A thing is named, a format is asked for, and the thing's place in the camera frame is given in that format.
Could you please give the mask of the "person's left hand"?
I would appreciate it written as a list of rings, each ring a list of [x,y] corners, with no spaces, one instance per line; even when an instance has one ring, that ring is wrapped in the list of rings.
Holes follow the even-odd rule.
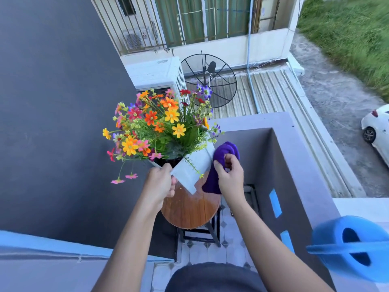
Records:
[[[164,177],[162,167],[153,167],[146,178],[141,193],[141,198],[154,211],[162,209],[166,197],[173,197],[178,180],[173,175]]]

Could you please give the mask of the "purple cloth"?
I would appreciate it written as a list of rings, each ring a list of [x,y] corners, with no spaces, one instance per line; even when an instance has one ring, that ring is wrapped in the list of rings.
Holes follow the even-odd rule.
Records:
[[[238,148],[234,143],[227,141],[217,147],[213,153],[211,168],[208,173],[207,180],[202,186],[202,191],[207,193],[214,193],[217,195],[222,194],[219,187],[219,177],[214,166],[214,161],[218,161],[223,166],[223,169],[226,170],[226,154],[235,155],[238,160],[240,159]]]

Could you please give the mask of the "white square flower pot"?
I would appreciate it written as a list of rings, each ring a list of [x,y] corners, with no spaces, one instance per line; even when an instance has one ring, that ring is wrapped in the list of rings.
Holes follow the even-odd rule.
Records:
[[[196,193],[195,184],[200,176],[209,171],[215,152],[213,142],[205,142],[205,147],[184,156],[177,165],[172,165],[170,175],[191,195]]]

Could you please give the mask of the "person's left forearm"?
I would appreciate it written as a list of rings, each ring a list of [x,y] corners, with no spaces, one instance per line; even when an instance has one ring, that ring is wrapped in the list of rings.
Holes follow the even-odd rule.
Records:
[[[141,196],[91,292],[140,292],[154,222],[163,198]]]

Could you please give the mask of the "person's right forearm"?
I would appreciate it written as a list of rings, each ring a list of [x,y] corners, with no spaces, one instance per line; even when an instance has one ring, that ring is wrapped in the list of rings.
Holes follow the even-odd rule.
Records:
[[[224,196],[268,292],[334,292],[269,229],[245,196]]]

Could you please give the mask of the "round wooden stool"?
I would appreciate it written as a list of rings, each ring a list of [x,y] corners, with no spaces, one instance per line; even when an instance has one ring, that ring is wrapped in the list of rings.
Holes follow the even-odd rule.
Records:
[[[189,193],[177,182],[175,195],[163,201],[162,214],[177,228],[180,242],[190,240],[214,243],[221,247],[221,195],[202,190],[207,177],[208,172],[196,182],[195,194]]]

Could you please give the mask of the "blue tape strip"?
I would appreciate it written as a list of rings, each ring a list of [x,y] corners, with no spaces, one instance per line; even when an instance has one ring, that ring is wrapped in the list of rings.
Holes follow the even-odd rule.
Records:
[[[270,199],[271,207],[273,209],[274,216],[275,218],[278,218],[282,214],[282,209],[280,206],[278,195],[274,188],[269,193],[269,199]]]
[[[280,239],[283,242],[283,244],[292,252],[295,253],[293,243],[290,237],[290,234],[287,230],[282,231],[280,233]]]

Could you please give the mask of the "black satellite dish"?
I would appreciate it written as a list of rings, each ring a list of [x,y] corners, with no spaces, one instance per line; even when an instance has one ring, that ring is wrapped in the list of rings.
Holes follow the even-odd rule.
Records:
[[[212,54],[192,54],[181,61],[187,88],[198,94],[199,87],[211,91],[208,99],[212,108],[229,104],[237,91],[237,79],[232,68],[221,58]]]

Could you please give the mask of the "white air conditioner unit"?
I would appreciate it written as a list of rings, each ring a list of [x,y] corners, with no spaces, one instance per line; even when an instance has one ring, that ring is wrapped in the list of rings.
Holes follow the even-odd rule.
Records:
[[[138,92],[151,91],[166,96],[167,91],[180,94],[187,89],[178,57],[128,64],[124,66]]]

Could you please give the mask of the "person's dark clothing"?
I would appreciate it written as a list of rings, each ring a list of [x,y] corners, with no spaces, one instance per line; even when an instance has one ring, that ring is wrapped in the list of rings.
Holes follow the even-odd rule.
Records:
[[[165,292],[268,292],[260,276],[245,267],[206,262],[186,265],[169,280]]]

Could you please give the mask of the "blue drain pipe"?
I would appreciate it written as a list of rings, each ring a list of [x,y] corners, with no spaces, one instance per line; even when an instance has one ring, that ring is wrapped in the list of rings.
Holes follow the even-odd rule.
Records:
[[[249,81],[249,87],[250,91],[252,93],[252,98],[254,100],[255,105],[255,114],[260,114],[261,109],[259,102],[256,98],[256,93],[254,89],[254,85],[252,83],[252,78],[250,74],[250,42],[251,42],[251,27],[252,27],[252,15],[253,15],[253,8],[254,8],[254,0],[250,0],[250,8],[249,8],[249,23],[248,23],[248,30],[247,30],[247,61],[246,61],[246,72],[247,72],[247,78]]]

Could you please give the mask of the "small air conditioner unit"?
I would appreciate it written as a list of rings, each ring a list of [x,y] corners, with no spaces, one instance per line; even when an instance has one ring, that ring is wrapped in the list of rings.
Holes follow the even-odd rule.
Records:
[[[126,49],[130,52],[153,47],[154,35],[149,27],[125,29],[122,34]]]

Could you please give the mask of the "blue watering can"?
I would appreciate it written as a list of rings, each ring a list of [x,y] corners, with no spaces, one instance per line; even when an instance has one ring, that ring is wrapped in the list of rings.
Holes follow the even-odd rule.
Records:
[[[389,283],[389,232],[359,216],[342,216],[314,228],[309,254],[340,275]]]

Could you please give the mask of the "white car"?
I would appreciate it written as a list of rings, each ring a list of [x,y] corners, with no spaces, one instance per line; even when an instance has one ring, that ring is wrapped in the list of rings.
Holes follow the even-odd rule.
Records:
[[[372,110],[361,120],[362,137],[389,168],[389,104]]]

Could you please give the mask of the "green grass patch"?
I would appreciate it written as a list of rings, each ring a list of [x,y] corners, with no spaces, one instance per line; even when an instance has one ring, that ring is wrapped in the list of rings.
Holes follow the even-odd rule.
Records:
[[[389,0],[305,0],[298,28],[389,103]]]

